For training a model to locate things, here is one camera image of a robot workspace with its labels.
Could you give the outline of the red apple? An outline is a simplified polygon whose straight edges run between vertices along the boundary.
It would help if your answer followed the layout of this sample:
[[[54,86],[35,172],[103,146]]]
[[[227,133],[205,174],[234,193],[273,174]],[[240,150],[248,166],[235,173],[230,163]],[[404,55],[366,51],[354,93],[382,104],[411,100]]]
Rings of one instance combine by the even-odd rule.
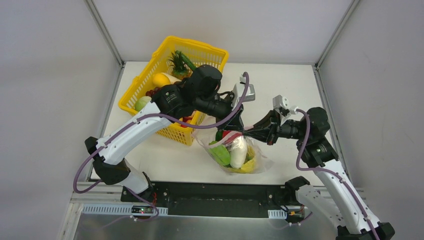
[[[222,139],[228,140],[228,139],[231,139],[231,138],[236,138],[240,135],[241,135],[241,133],[238,132],[238,131],[224,130],[222,132]]]

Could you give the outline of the clear zip top bag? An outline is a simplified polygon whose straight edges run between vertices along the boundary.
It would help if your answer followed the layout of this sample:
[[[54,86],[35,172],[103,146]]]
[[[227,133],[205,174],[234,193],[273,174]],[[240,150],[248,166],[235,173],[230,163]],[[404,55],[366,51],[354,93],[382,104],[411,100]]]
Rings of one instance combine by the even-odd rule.
[[[267,158],[258,141],[241,132],[196,129],[194,139],[224,171],[232,174],[259,174],[268,171],[274,162]]]

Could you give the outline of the green leaf vegetable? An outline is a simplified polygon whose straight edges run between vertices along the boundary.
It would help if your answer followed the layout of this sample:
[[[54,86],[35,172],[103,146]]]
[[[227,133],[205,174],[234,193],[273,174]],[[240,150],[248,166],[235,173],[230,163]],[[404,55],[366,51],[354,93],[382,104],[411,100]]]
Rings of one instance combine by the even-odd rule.
[[[228,149],[220,144],[216,147],[212,147],[208,149],[211,157],[221,166],[229,166],[231,162],[231,155]]]

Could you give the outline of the yellow napa cabbage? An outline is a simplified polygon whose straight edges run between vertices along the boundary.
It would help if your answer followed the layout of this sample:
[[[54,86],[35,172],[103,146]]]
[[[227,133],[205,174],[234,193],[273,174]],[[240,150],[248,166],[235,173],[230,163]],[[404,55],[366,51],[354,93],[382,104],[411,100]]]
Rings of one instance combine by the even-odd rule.
[[[251,174],[256,168],[257,160],[256,160],[256,152],[253,147],[249,146],[247,148],[246,158],[244,164],[239,169],[230,168],[230,170],[234,173],[239,174]]]

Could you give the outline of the green white bok choy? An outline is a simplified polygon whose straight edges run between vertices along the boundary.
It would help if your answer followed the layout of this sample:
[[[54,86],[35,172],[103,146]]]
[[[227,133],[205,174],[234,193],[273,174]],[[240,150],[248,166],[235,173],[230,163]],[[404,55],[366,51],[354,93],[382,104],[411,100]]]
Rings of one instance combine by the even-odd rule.
[[[221,141],[221,140],[222,140],[222,138],[223,138],[223,133],[224,133],[224,131],[223,131],[223,130],[218,130],[218,131],[215,133],[215,141],[217,141],[217,142]]]

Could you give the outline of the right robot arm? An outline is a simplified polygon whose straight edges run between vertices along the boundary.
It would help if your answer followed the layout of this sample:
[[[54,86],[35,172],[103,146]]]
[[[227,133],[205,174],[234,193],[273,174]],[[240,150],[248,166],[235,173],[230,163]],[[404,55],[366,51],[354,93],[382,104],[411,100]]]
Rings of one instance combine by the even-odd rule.
[[[326,138],[330,129],[328,115],[322,107],[307,111],[301,120],[283,120],[288,110],[271,110],[244,135],[273,145],[279,138],[295,139],[298,149],[296,168],[313,172],[324,184],[332,200],[322,197],[308,180],[299,176],[284,185],[284,200],[290,205],[298,203],[314,215],[333,226],[338,240],[390,240],[395,230],[389,222],[382,222],[362,200],[348,178],[339,156]]]

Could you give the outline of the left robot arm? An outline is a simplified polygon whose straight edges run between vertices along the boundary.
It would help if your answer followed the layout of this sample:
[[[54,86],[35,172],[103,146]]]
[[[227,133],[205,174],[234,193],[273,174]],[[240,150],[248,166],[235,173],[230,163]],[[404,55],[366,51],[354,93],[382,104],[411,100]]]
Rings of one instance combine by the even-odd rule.
[[[173,123],[193,129],[225,127],[242,107],[250,77],[240,76],[243,91],[231,100],[220,98],[222,73],[211,65],[194,69],[190,77],[159,89],[141,111],[109,136],[89,137],[86,143],[92,151],[96,174],[107,185],[121,185],[140,202],[152,198],[153,189],[145,173],[126,162],[126,155],[154,133]]]

